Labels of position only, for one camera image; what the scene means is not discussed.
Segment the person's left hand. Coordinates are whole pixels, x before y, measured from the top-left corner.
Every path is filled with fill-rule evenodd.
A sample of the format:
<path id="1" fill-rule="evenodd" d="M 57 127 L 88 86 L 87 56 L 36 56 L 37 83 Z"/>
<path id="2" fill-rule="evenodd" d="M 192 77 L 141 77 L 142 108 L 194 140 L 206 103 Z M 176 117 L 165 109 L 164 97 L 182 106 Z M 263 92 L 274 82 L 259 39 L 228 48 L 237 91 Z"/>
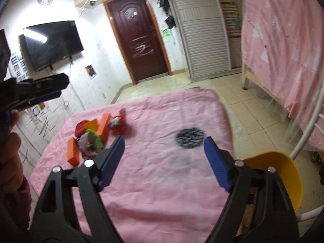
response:
<path id="1" fill-rule="evenodd" d="M 9 137 L 1 147 L 1 188 L 5 193 L 15 193 L 22 185 L 24 174 L 19 157 L 21 139 L 18 134 L 12 132 L 13 127 L 19 121 L 19 112 L 11 111 L 12 122 L 9 126 Z"/>

